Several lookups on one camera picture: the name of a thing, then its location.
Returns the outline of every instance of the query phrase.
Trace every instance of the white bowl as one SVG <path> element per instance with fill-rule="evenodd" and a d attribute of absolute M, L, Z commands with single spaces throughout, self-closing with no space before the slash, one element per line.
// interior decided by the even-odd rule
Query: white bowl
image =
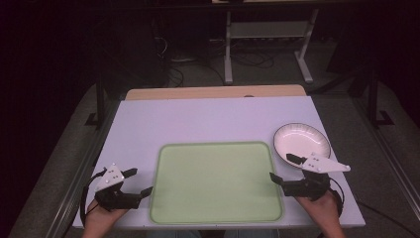
<path fill-rule="evenodd" d="M 274 134 L 274 147 L 278 154 L 289 164 L 286 154 L 308 158 L 312 153 L 330 158 L 331 146 L 317 129 L 302 123 L 290 123 L 280 127 Z"/>

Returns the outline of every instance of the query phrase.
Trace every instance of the floor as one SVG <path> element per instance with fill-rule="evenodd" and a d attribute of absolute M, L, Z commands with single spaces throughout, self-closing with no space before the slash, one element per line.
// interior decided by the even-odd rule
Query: floor
<path fill-rule="evenodd" d="M 299 41 L 237 42 L 233 57 L 234 85 L 297 83 L 309 92 L 337 77 L 326 71 L 335 43 L 312 43 L 306 61 L 314 83 L 303 82 L 293 55 L 299 44 Z M 169 87 L 223 85 L 223 42 L 211 42 L 209 52 L 202 56 L 181 50 L 168 52 L 168 61 Z M 419 237 L 420 216 L 413 211 L 415 205 L 407 199 L 409 193 L 402 188 L 401 175 L 394 172 L 398 170 L 392 159 L 396 158 L 414 190 L 420 190 L 416 169 L 419 165 L 420 130 L 401 109 L 392 91 L 383 84 L 378 87 L 378 110 L 386 111 L 394 125 L 373 128 L 366 117 L 367 94 L 350 97 L 347 89 L 351 83 L 349 79 L 326 93 L 312 95 L 337 157 L 352 165 L 346 178 L 367 223 L 365 227 L 346 229 L 346 234 L 348 237 Z M 79 172 L 83 160 L 95 155 L 92 147 L 105 140 L 103 130 L 110 126 L 105 123 L 105 129 L 95 130 L 95 127 L 85 125 L 88 116 L 96 110 L 95 103 L 95 87 L 92 87 L 74 111 L 10 237 L 57 237 L 63 234 L 65 237 L 80 237 L 81 230 L 72 227 L 66 230 L 77 210 L 74 201 L 66 198 L 71 197 L 68 188 L 77 181 L 74 175 Z M 112 118 L 117 107 L 118 102 L 107 100 L 108 119 Z M 284 229 L 279 233 L 283 238 L 316 237 L 319 230 Z M 145 237 L 145 232 L 116 230 L 109 237 Z"/>

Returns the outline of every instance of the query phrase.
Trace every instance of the dark background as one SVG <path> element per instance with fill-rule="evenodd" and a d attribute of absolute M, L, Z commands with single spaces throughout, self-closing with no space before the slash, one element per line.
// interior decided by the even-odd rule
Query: dark background
<path fill-rule="evenodd" d="M 81 13 L 74 2 L 59 0 L 4 0 L 0 4 L 0 160 L 6 172 L 2 174 L 0 235 L 7 236 L 72 112 L 95 83 L 98 72 L 111 85 L 108 90 L 116 88 L 111 91 L 116 97 L 130 87 L 163 86 L 165 76 L 156 58 L 148 15 L 104 18 Z M 324 9 L 313 40 L 339 41 L 331 71 L 345 73 L 365 59 L 376 59 L 380 79 L 420 126 L 420 48 L 415 37 L 420 32 L 419 12 L 419 7 L 408 1 Z M 215 28 L 215 21 L 209 21 L 210 14 L 197 20 L 209 25 L 195 35 L 188 31 L 194 24 L 185 20 L 187 16 L 175 16 L 179 15 L 172 15 L 170 30 L 164 32 L 174 39 L 223 34 Z M 223 28 L 224 20 L 219 21 Z M 130 51 L 138 47 L 137 41 L 150 47 Z M 98 48 L 98 42 L 108 53 Z M 109 54 L 121 63 L 107 58 Z M 134 61 L 142 66 L 131 65 Z"/>

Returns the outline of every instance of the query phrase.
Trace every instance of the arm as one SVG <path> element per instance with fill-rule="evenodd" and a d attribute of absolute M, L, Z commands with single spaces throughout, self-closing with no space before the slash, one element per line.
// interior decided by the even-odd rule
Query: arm
<path fill-rule="evenodd" d="M 116 209 L 107 211 L 98 205 L 96 200 L 92 200 L 87 208 L 86 225 L 83 231 L 83 238 L 99 238 L 105 236 L 128 210 Z"/>
<path fill-rule="evenodd" d="M 327 191 L 316 201 L 311 201 L 307 197 L 295 198 L 308 212 L 312 220 L 321 228 L 326 238 L 346 237 L 340 225 L 337 201 L 333 193 Z"/>

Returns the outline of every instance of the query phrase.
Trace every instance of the gray carpet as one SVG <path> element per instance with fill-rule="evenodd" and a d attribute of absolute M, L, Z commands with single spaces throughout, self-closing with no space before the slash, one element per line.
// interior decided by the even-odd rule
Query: gray carpet
<path fill-rule="evenodd" d="M 308 66 L 315 79 L 313 84 L 305 84 L 292 54 L 297 45 L 281 45 L 280 50 L 270 53 L 274 65 L 268 68 L 245 66 L 234 62 L 234 85 L 251 84 L 302 84 L 311 90 L 331 81 L 337 75 L 325 72 L 334 44 L 312 44 L 308 50 Z M 241 55 L 257 60 L 253 54 Z M 223 75 L 222 58 L 211 58 L 203 66 L 202 61 L 175 64 L 184 75 L 184 86 L 220 86 Z M 357 200 L 385 213 L 420 235 L 419 219 L 413 212 L 394 175 L 386 152 L 377 141 L 375 133 L 388 142 L 391 152 L 397 157 L 404 171 L 419 189 L 417 160 L 420 153 L 420 130 L 401 109 L 397 98 L 383 85 L 379 86 L 378 108 L 385 110 L 395 123 L 372 129 L 364 115 L 366 98 L 354 99 L 345 90 L 351 81 L 346 81 L 329 93 L 313 96 L 314 103 L 322 119 L 337 158 L 352 166 L 346 174 L 349 185 Z M 95 127 L 85 126 L 89 114 L 95 112 L 95 88 L 86 92 L 80 101 L 52 156 L 28 199 L 10 237 L 46 237 L 55 215 L 65 205 L 63 198 L 86 158 L 93 141 L 101 141 Z M 112 111 L 115 102 L 108 101 Z M 71 207 L 74 214 L 77 207 Z M 410 234 L 394 222 L 385 219 L 361 206 L 367 222 L 365 227 L 346 229 L 348 237 L 410 237 Z M 69 223 L 66 217 L 63 223 Z M 81 230 L 70 228 L 65 237 L 80 237 Z M 281 237 L 316 237 L 317 228 L 280 230 Z M 144 231 L 113 231 L 109 237 L 144 237 Z"/>

